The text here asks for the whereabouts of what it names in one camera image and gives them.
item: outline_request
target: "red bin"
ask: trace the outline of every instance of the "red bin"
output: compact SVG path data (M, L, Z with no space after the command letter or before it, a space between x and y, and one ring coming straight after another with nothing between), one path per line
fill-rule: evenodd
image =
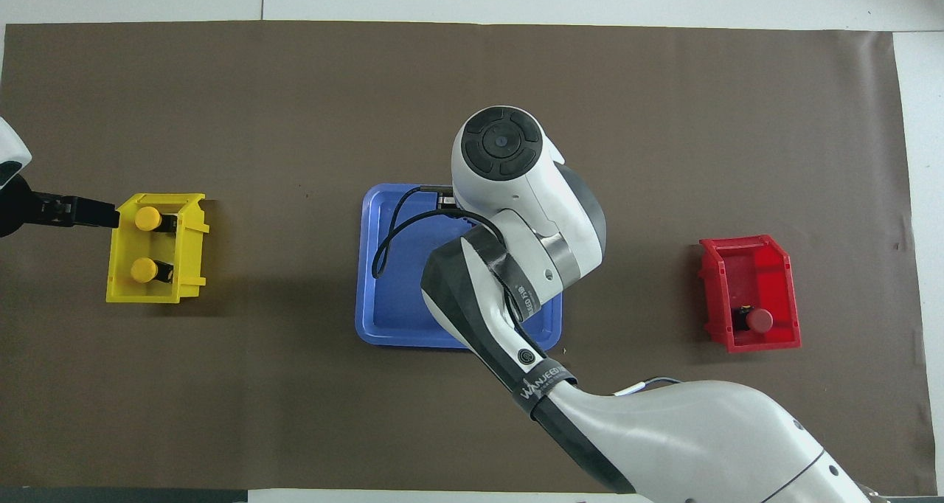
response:
M701 240L705 330L729 353L799 348L790 257L769 235Z

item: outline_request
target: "black cable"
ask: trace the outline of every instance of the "black cable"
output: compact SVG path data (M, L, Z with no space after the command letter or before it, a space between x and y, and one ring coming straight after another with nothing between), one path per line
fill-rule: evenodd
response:
M436 210L429 210L428 212L423 212L422 214L408 218L407 221L399 224L397 228L392 229L392 231L387 234L387 237L381 241L381 244L378 244L377 253L374 254L374 262L370 267L370 272L373 274L373 277L379 278L381 276L381 273L378 272L378 264L381 261L381 254L389 254L390 243L392 240L394 240L394 237L397 237L397 234L403 232L406 227L416 223L416 221L425 220L425 218L431 218L435 216L470 218L472 221L478 221L478 223L485 225L486 228L491 230L492 234L495 234L495 237L498 238L499 243L502 245L505 244L505 236L502 235L502 231L500 231L499 228L494 223L492 223L492 221L479 216L479 214L476 214L475 212L470 212L468 210L462 210L459 208L439 208Z
M404 193L402 197L400 197L400 200L397 201L397 207L394 208L394 216L390 218L390 227L387 228L387 235L390 235L390 233L394 231L394 228L397 226L397 216L400 213L400 208L402 208L403 204L406 203L407 198L410 197L412 194L421 190L422 190L422 187L417 186L417 187L412 188L412 190L407 190L407 192ZM380 253L381 253L381 249L378 248L377 255L380 255ZM377 267L377 255L374 256L375 267ZM390 245L387 245L387 249L383 253L383 259L381 260L381 264L377 268L375 268L373 272L374 278L379 278L382 274L384 274L384 270L387 269L388 257L390 257Z
M655 378L644 379L633 386L627 386L626 389L623 389L622 391L614 392L613 395L614 396L635 395L635 393L642 391L642 389L647 389L648 386L652 385L653 383L658 383L658 382L665 382L665 383L668 383L669 385L676 385L679 383L684 383L683 381L681 381L681 379L667 378L667 376L664 376L664 375L657 375L655 376Z

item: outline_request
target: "brown mat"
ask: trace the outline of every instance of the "brown mat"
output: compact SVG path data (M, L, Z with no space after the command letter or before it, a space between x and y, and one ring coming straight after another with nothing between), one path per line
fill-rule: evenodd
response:
M34 188L213 201L209 282L181 305L105 304L108 231L0 242L0 484L600 490L472 355L354 333L365 191L448 181L462 121L508 103L607 214L607 258L567 292L552 351L584 389L745 383L860 482L934 492L888 33L242 22L6 40L0 113ZM701 329L698 239L761 233L792 255L805 346L728 355Z

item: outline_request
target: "white robotic arm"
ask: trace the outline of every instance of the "white robotic arm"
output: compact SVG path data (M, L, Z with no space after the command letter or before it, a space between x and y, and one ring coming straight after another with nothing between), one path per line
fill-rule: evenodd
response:
M27 145L20 140L13 127L0 117L0 190L31 160L33 156L27 150Z
M629 395L580 391L520 322L603 260L603 211L527 112L481 110L456 136L453 194L472 228L429 255L421 287L439 322L609 490L656 503L878 501L778 403L702 381Z

